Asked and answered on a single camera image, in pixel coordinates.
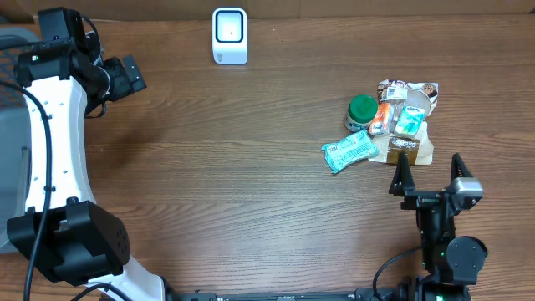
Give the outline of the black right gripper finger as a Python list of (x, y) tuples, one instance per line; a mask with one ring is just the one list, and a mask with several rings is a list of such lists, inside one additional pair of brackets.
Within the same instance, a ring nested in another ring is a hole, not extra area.
[(455, 153), (451, 159), (451, 181), (462, 177), (472, 177), (472, 173), (466, 167), (459, 153)]
[(408, 156), (405, 152), (398, 155), (397, 166), (393, 180), (390, 184), (389, 194), (404, 196), (407, 191), (413, 191), (415, 183), (410, 172)]

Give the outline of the teal wet wipes pack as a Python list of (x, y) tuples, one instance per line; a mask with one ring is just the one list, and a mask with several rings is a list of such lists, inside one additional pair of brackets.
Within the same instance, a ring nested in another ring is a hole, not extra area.
[(322, 146), (324, 159), (334, 174), (341, 172), (355, 162), (374, 158), (379, 154), (367, 130), (353, 133), (341, 141)]

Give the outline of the orange tissue pack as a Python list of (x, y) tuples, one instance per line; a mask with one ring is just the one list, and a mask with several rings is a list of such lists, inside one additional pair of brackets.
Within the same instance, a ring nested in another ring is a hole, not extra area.
[(383, 136), (390, 133), (390, 126), (394, 117), (395, 108), (388, 102), (379, 105), (375, 117), (369, 125), (369, 134)]

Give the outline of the teal tissue pack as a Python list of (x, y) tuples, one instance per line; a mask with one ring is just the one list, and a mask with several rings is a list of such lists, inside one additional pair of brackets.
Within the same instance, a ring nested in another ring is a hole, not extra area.
[(424, 109), (409, 105), (404, 106), (394, 128), (394, 134), (410, 139), (415, 138), (424, 118)]

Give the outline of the green lid jar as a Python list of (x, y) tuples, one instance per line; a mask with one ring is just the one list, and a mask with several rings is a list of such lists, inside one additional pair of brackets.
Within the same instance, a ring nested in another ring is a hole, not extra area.
[(355, 96), (344, 117), (345, 127), (352, 132), (367, 130), (378, 111), (378, 107), (377, 101), (367, 94)]

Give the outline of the brown bread bag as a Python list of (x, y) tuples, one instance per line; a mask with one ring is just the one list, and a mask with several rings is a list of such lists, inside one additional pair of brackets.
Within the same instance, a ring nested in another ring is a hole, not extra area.
[[(410, 83), (398, 79), (385, 79), (378, 83), (377, 99), (392, 104), (395, 108), (390, 126), (390, 133), (383, 136), (371, 136), (379, 154), (372, 158), (374, 162), (395, 165), (398, 155), (405, 152), (411, 165), (429, 165), (432, 163), (434, 146), (428, 137), (427, 119), (438, 103), (439, 85), (433, 82)], [(394, 134), (394, 128), (404, 106), (414, 106), (425, 110), (425, 118), (415, 138), (405, 138)]]

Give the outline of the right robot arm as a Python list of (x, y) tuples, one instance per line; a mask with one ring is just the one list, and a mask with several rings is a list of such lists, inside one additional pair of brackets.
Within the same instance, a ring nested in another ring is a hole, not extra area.
[(415, 212), (420, 231), (424, 277), (404, 278), (392, 300), (469, 300), (468, 287), (477, 282), (488, 255), (485, 244), (470, 236), (457, 236), (455, 217), (472, 209), (483, 197), (480, 181), (461, 156), (451, 160), (451, 182), (439, 191), (418, 191), (407, 154), (398, 155), (389, 194), (401, 196), (400, 208)]

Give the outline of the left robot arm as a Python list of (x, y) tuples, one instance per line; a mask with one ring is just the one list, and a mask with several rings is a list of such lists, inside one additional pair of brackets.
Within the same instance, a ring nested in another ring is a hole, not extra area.
[(28, 276), (111, 300), (173, 300), (168, 282), (132, 256), (125, 224), (96, 203), (87, 172), (85, 120), (145, 80), (131, 56), (103, 58), (87, 16), (58, 7), (38, 22), (42, 38), (21, 46), (11, 84), (26, 100), (32, 150), (24, 211), (8, 219), (8, 240), (28, 260)]

